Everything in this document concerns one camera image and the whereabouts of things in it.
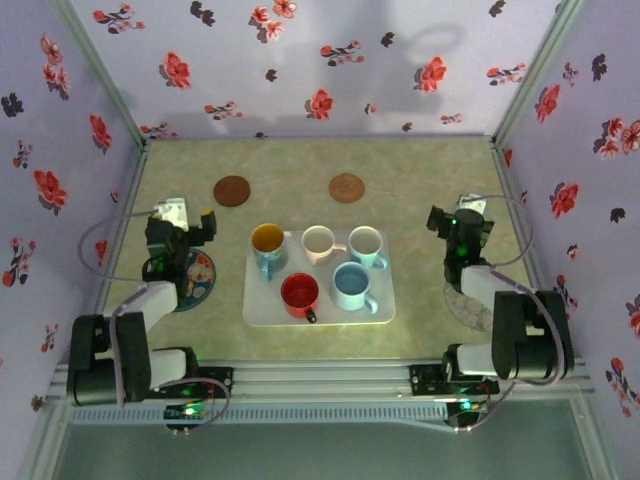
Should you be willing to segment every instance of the light blue mug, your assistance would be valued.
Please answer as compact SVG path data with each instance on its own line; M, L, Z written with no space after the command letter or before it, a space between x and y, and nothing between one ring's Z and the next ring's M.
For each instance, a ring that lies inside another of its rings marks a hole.
M378 311L378 301L369 293L369 272L357 262L345 262L333 272L331 297L333 303L347 312L366 306L371 313Z
M382 234L373 227L358 227L349 235L349 256L366 268L384 269L389 266L382 250Z
M260 225L251 234L251 247L260 275L270 282L273 274L282 270L287 263L284 232L273 223Z

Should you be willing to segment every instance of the cup rim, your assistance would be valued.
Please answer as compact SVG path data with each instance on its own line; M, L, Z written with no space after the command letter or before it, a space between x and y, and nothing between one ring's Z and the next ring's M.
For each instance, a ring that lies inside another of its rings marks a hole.
M338 274L338 271L347 266L357 267L357 269L360 270L361 272L364 272L365 276L367 277L367 288L365 288L362 292L355 293L355 294L345 293L338 288L338 285L336 285L336 275ZM371 288L371 276L369 275L368 270L365 267L363 267L360 263L353 262L353 261L344 262L338 265L336 269L333 271L332 284L340 292L341 295L346 295L347 297L357 297L369 291L369 289Z
M314 252L313 250L309 250L307 246L304 244L304 240L307 234L310 233L312 229L316 229L316 228L321 228L325 232L329 232L329 234L331 235L331 246L326 250L323 250L322 252ZM302 248L304 248L307 252L313 253L314 255L322 255L323 253L327 253L333 250L336 244L336 234L333 233L333 230L331 230L329 227L326 227L324 225L312 225L302 233L302 238L300 239L300 242L302 243Z
M282 229L282 227L280 227L279 225L276 225L275 223L261 223L260 225L258 225L256 228L253 229L253 231L251 232L251 236L249 237L249 242L251 243L251 248L253 248L255 251L259 252L260 254L263 255L268 255L270 253L276 252L278 251L278 248L265 252L264 250L260 250L258 249L254 243L253 243L253 236L255 235L255 233L258 231L258 229L262 228L262 227L276 227L278 230L280 230L280 233L282 234L282 243L280 243L280 245L278 245L278 248L280 248L282 245L284 245L285 242L285 235L284 235L284 230Z
M380 242L380 246L378 247L378 249L375 252L371 252L371 253L362 253L359 250L356 250L353 245L351 245L351 238L353 237L353 234L356 233L358 230L369 230L371 232L373 232L375 234L375 236L378 238L378 241ZM382 234L380 233L380 231L376 228L370 227L369 225L360 225L359 227L354 228L353 230L351 230L351 233L349 234L349 239L347 241L349 248L351 250L353 250L354 252L356 252L358 255L375 255L378 254L381 250L382 247L384 246L384 238L382 238Z
M315 285L315 298L313 299L313 301L311 303L309 303L308 306L306 307L294 307L293 305L289 305L287 303L287 301L284 298L284 286L285 284L290 281L293 277L308 277L310 278L314 285ZM288 307L291 308L309 308L311 305L313 305L313 302L315 302L316 300L318 300L318 297L320 297L320 285L318 285L318 281L313 278L313 275L309 274L309 273L305 273L305 272L296 272L296 273L292 273L291 275L289 275L287 278L285 278L282 281L282 285L280 285L280 298L282 299L282 301L284 302L285 305L287 305Z

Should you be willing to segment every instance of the lavender wall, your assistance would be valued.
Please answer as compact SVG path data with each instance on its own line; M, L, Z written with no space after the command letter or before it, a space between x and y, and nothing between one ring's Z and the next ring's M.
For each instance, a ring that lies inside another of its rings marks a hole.
M78 238L116 212L115 192L137 158L118 113L46 3L7 1L0 29L3 479L18 471L38 416L33 400L45 395L95 282L76 259ZM89 239L94 265L106 234Z
M559 3L68 1L139 128L183 138L493 134Z
M622 478L640 443L640 10L587 2L506 141Z

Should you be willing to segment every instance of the round coaster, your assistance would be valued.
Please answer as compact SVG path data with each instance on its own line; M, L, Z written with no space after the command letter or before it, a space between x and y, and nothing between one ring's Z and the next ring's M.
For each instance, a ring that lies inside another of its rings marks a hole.
M329 182L329 195L336 202L357 202L364 195L364 182L351 173L341 173Z
M465 327L478 332L491 331L493 314L478 300L456 292L448 283L444 286L444 299L453 316Z
M223 207L237 207L247 201L251 187L244 177L230 175L224 177L213 187L213 198Z
M201 250L191 248L187 260L189 287L187 298L174 312L186 312L200 305L209 296L216 283L216 267L211 257Z

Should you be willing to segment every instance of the white tray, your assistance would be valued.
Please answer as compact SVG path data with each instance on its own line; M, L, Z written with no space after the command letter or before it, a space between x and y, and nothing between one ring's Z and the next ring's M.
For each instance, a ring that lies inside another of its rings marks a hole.
M333 233L336 236L336 243L346 245L351 231L337 230ZM382 254L389 260L389 265L384 270L369 269L371 277L369 293L378 300L379 304L376 313L370 313L366 307L355 312L345 312L336 307L331 300L329 292L331 291L333 272L338 265L349 260L347 253L338 251L333 254L326 265L313 267L302 248L303 232L284 232L289 260L282 270L273 274L270 282L266 282L260 275L260 270L251 251L251 241L249 241L244 279L244 300L242 302L242 316L245 322L254 327L313 327L316 325L365 325L390 322L396 316L396 300L391 281L391 259L389 258L387 236L383 232L380 233L384 240ZM320 287L316 310L317 323L309 323L304 318L294 318L284 308L284 302L280 296L280 286L285 278L298 272L310 274Z

